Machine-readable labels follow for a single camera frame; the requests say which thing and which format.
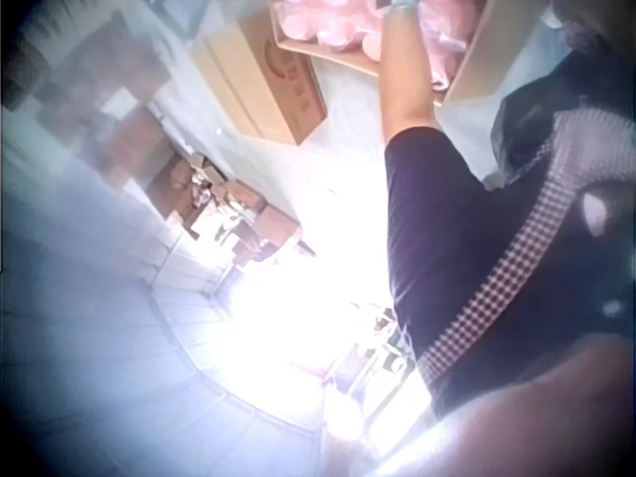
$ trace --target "skin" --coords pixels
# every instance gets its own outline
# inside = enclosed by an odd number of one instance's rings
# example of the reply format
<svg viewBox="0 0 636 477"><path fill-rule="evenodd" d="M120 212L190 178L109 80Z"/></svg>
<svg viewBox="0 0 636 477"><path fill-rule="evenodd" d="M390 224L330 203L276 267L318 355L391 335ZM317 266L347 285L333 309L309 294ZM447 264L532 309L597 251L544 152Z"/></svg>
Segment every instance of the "skin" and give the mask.
<svg viewBox="0 0 636 477"><path fill-rule="evenodd" d="M374 475L632 475L633 359L629 341L587 338L535 380L450 414Z"/></svg>
<svg viewBox="0 0 636 477"><path fill-rule="evenodd" d="M430 63L415 8L389 12L383 26L380 101L387 142L418 126L437 127Z"/></svg>
<svg viewBox="0 0 636 477"><path fill-rule="evenodd" d="M437 127L431 92L415 10L393 10L385 17L380 65L387 142L412 127ZM633 362L632 342L585 338L538 378L488 393L453 412L373 475L636 475L630 457Z"/></svg>

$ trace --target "pink items in box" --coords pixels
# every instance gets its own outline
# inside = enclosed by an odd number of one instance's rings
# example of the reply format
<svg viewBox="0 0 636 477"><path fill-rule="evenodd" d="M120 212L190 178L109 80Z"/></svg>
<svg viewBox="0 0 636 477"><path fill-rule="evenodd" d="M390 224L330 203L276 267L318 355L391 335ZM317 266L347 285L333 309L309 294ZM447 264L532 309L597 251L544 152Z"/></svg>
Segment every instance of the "pink items in box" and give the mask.
<svg viewBox="0 0 636 477"><path fill-rule="evenodd" d="M274 12L284 34L335 52L361 49L378 62L382 17L376 0L279 0ZM420 26L428 46L433 89L448 89L479 20L475 0L421 0Z"/></svg>

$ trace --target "checkered strap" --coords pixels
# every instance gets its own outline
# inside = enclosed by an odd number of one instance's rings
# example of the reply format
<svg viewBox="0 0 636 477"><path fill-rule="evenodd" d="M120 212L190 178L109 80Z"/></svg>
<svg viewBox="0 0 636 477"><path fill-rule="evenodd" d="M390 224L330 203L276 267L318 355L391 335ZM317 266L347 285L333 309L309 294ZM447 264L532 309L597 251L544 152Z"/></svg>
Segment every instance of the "checkered strap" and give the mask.
<svg viewBox="0 0 636 477"><path fill-rule="evenodd" d="M633 136L633 123L606 111L580 109L556 116L555 133L539 153L550 152L553 163L537 203L477 293L417 361L428 384L453 366L521 291L581 188L636 178Z"/></svg>

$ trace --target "white wall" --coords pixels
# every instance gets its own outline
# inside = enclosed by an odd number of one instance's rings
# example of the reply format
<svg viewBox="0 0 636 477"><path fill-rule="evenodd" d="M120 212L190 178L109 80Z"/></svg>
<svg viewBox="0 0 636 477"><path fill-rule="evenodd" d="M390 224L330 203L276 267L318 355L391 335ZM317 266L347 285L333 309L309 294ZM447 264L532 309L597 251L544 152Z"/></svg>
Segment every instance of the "white wall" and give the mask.
<svg viewBox="0 0 636 477"><path fill-rule="evenodd" d="M129 273L126 252L155 216L112 194L31 118L3 110L2 132L2 404L52 469L312 475L317 410L287 423L204 373L219 368L202 360L221 358L225 322L193 291L201 281L166 278L153 297ZM142 249L171 235L155 231Z"/></svg>

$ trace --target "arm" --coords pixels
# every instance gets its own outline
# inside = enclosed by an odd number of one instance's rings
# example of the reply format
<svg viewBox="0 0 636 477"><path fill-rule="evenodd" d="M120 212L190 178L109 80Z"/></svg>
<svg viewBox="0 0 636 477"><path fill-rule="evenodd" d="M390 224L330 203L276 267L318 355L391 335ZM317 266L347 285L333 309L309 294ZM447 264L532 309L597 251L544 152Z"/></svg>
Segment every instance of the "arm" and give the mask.
<svg viewBox="0 0 636 477"><path fill-rule="evenodd" d="M393 8L385 17L380 98L387 143L411 127L437 127L428 52L414 6Z"/></svg>

